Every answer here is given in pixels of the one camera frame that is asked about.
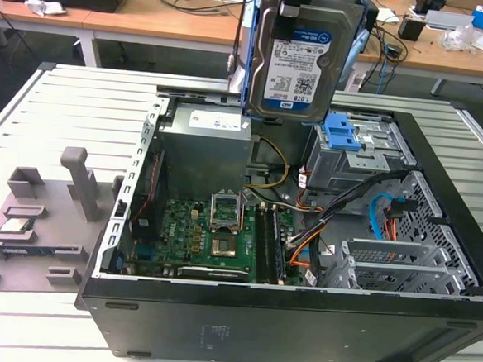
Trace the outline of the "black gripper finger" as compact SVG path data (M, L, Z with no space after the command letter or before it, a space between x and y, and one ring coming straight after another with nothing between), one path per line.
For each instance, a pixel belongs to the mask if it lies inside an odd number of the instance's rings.
M275 19L276 40L291 40L294 34L294 24L299 15L299 6L290 5L281 1L277 16Z

